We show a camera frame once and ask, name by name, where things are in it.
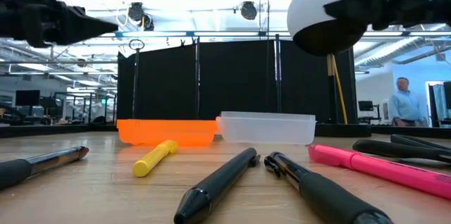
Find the black pen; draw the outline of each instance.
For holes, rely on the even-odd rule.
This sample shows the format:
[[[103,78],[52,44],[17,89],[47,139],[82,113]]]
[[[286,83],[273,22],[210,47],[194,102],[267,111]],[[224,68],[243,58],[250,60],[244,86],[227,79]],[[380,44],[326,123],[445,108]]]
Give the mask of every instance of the black pen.
[[[389,217],[346,189],[318,173],[297,165],[285,155],[273,152],[264,159],[266,169],[283,175],[305,201],[330,224],[393,224]]]
[[[206,219],[247,167],[254,167],[259,160],[260,155],[250,147],[204,178],[183,195],[174,223],[193,224]]]
[[[87,147],[72,147],[41,156],[0,163],[0,189],[4,189],[51,168],[80,160],[86,156]]]

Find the black partition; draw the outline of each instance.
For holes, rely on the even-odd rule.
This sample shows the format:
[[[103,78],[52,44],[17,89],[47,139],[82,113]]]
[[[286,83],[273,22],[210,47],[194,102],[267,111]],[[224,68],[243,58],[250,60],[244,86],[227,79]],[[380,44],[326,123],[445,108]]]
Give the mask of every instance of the black partition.
[[[352,50],[336,57],[348,123],[357,122]],[[280,102],[283,113],[312,114],[319,123],[330,117],[327,58],[312,56],[292,41],[280,41]],[[337,92],[338,122],[343,123]]]
[[[135,76],[135,55],[124,57],[118,54],[118,110],[117,119],[132,118],[133,82]]]
[[[276,112],[274,41],[201,43],[199,118],[221,111]]]
[[[196,119],[195,45],[141,52],[136,119]]]

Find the blue shirt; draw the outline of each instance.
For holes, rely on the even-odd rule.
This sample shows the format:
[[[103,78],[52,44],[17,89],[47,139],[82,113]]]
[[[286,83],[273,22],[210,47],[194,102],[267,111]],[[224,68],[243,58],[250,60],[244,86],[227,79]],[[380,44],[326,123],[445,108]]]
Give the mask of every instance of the blue shirt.
[[[420,102],[418,97],[410,91],[400,91],[394,93],[388,102],[388,111],[391,118],[401,118],[405,120],[421,121],[423,117],[420,112]]]

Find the ceiling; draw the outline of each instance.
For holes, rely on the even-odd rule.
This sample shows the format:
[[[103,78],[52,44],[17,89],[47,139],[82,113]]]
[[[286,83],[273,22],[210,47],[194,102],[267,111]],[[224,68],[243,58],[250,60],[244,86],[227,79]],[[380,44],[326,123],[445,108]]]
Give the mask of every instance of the ceiling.
[[[87,15],[108,20],[120,25],[120,31],[71,46],[55,46],[35,49],[25,42],[10,39],[0,40],[0,63],[21,61],[11,66],[1,64],[0,70],[12,73],[51,72],[55,78],[73,85],[88,86],[86,81],[97,82],[101,87],[116,86],[118,51],[126,56],[134,53],[128,42],[140,38],[144,50],[164,49],[179,46],[180,40],[191,44],[191,36],[200,37],[201,42],[227,42],[260,39],[259,33],[267,32],[271,39],[276,34],[289,39],[286,26],[287,10],[291,0],[61,0],[71,6],[83,6]],[[244,1],[252,1],[258,13],[254,20],[246,20],[240,14]],[[127,17],[133,2],[143,3],[143,9],[154,21],[153,32],[143,32],[139,23]],[[447,26],[423,26],[425,30],[446,31]],[[384,59],[406,54],[415,46],[430,46],[424,37],[402,37],[402,28],[390,27],[389,34],[367,34],[354,46],[357,70],[378,67]],[[423,30],[420,26],[408,31]],[[430,39],[447,46],[447,35],[432,35]]]

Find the black pliers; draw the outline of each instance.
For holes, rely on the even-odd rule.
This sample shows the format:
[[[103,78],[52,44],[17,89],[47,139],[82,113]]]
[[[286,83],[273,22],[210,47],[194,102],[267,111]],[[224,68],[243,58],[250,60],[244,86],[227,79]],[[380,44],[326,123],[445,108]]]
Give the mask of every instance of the black pliers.
[[[361,139],[354,143],[352,149],[393,158],[423,158],[451,163],[451,148],[405,135],[391,135],[390,141]]]

